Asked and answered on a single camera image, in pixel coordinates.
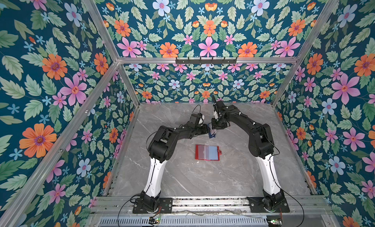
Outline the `red card holder wallet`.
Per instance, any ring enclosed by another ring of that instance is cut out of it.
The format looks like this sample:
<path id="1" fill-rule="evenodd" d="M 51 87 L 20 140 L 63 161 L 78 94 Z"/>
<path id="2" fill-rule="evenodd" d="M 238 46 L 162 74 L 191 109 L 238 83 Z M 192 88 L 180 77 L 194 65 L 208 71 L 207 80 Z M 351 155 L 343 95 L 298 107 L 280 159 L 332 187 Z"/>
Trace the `red card holder wallet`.
<path id="1" fill-rule="evenodd" d="M 202 161 L 220 161 L 221 150 L 218 146 L 197 144 L 195 159 Z"/>

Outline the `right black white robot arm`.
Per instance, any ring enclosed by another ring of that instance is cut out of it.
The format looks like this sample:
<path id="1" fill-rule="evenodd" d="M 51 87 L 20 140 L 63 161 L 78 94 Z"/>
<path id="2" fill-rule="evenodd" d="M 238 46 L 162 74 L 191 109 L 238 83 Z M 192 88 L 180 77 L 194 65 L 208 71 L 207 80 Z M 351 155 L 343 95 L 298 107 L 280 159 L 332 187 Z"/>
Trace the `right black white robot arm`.
<path id="1" fill-rule="evenodd" d="M 266 211 L 273 212 L 284 205 L 286 198 L 278 181 L 274 165 L 276 149 L 268 124 L 261 124 L 243 114 L 236 106 L 226 106 L 223 101 L 213 101 L 212 128 L 223 130 L 232 123 L 240 127 L 248 136 L 248 148 L 256 157 L 263 180 L 263 205 Z"/>

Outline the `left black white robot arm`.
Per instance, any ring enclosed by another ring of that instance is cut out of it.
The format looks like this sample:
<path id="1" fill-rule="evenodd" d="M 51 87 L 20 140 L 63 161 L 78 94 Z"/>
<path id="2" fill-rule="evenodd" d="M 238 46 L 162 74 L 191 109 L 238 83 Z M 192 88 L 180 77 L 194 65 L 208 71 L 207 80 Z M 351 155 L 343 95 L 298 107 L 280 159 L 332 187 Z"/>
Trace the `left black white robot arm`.
<path id="1" fill-rule="evenodd" d="M 160 126 L 148 145 L 150 170 L 146 185 L 140 193 L 140 201 L 149 212 L 155 212 L 160 205 L 161 182 L 167 161 L 175 152 L 179 140 L 192 139 L 209 133 L 204 115 L 193 113 L 187 123 L 179 127 Z"/>

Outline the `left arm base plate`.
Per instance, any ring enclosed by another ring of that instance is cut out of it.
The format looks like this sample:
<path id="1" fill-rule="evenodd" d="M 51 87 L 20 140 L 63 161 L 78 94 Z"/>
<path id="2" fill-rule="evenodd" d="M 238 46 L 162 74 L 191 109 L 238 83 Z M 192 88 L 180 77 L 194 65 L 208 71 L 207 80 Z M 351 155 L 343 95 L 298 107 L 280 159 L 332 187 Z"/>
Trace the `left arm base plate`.
<path id="1" fill-rule="evenodd" d="M 133 214 L 170 214 L 172 213 L 173 199 L 159 198 L 145 200 L 137 198 L 133 206 Z"/>

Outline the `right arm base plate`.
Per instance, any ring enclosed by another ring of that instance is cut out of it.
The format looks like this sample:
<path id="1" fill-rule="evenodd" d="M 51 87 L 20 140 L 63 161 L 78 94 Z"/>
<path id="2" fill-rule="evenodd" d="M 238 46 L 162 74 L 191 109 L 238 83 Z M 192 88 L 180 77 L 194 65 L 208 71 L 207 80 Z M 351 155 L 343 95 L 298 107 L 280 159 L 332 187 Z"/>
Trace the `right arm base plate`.
<path id="1" fill-rule="evenodd" d="M 276 203 L 269 198 L 263 197 L 246 197 L 246 199 L 249 201 L 251 213 L 290 213 L 286 199 L 282 199 Z"/>

